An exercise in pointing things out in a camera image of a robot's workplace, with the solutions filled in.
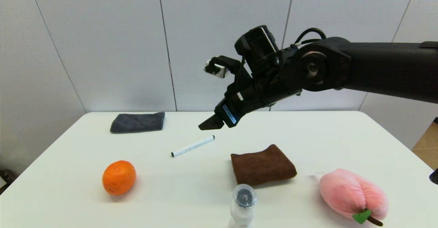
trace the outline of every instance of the white table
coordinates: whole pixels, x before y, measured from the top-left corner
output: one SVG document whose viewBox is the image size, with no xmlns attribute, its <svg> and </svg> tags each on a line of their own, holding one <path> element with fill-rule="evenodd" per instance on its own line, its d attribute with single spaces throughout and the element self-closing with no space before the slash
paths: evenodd
<svg viewBox="0 0 438 228">
<path fill-rule="evenodd" d="M 270 144 L 286 154 L 298 175 L 256 188 L 254 228 L 374 227 L 345 219 L 322 200 L 311 176 L 337 168 L 387 193 L 385 227 L 437 226 L 432 170 L 361 112 L 253 112 L 235 128 L 214 131 L 197 128 L 211 112 L 167 112 L 162 131 L 111 134 L 117 114 L 86 114 L 54 142 L 0 196 L 0 227 L 224 228 L 236 185 L 230 154 Z M 213 142 L 171 158 L 172 150 L 211 134 Z M 138 178 L 127 195 L 114 198 L 101 178 L 117 160 L 130 161 Z"/>
</svg>

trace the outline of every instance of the robotic arm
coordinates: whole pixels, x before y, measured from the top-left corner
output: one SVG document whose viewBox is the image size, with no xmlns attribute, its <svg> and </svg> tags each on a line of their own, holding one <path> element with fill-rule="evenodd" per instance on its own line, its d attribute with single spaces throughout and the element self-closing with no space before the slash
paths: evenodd
<svg viewBox="0 0 438 228">
<path fill-rule="evenodd" d="M 303 41 L 316 32 L 320 39 Z M 438 103 L 438 42 L 351 43 L 326 38 L 316 28 L 303 32 L 290 47 L 279 50 L 266 26 L 256 27 L 234 45 L 242 61 L 213 57 L 205 71 L 234 82 L 215 114 L 199 125 L 201 130 L 234 127 L 247 113 L 269 107 L 291 95 L 307 91 L 353 89 Z M 244 68 L 249 65 L 251 75 Z"/>
</svg>

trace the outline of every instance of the brown stem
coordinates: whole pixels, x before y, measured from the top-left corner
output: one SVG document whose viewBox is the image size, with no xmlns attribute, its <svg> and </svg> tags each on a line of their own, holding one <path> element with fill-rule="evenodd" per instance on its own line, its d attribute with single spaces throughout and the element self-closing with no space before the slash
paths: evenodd
<svg viewBox="0 0 438 228">
<path fill-rule="evenodd" d="M 374 225 L 383 226 L 382 222 L 380 222 L 379 220 L 376 220 L 375 218 L 373 218 L 371 216 L 368 217 L 368 221 L 373 223 Z"/>
</svg>

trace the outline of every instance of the wooden floor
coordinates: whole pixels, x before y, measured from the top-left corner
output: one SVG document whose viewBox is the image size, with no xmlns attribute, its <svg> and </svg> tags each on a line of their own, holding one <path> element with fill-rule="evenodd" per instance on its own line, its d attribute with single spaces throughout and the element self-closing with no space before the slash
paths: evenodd
<svg viewBox="0 0 438 228">
<path fill-rule="evenodd" d="M 432 123 L 418 141 L 412 152 L 428 164 L 433 170 L 438 169 L 438 124 Z"/>
</svg>

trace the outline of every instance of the green leaf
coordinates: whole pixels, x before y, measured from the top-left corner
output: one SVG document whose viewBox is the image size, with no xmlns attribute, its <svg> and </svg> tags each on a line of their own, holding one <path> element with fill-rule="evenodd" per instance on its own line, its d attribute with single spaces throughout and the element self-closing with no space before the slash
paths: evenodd
<svg viewBox="0 0 438 228">
<path fill-rule="evenodd" d="M 353 214 L 353 219 L 355 219 L 357 223 L 363 224 L 369 216 L 371 216 L 371 210 L 365 209 L 362 213 Z"/>
</svg>

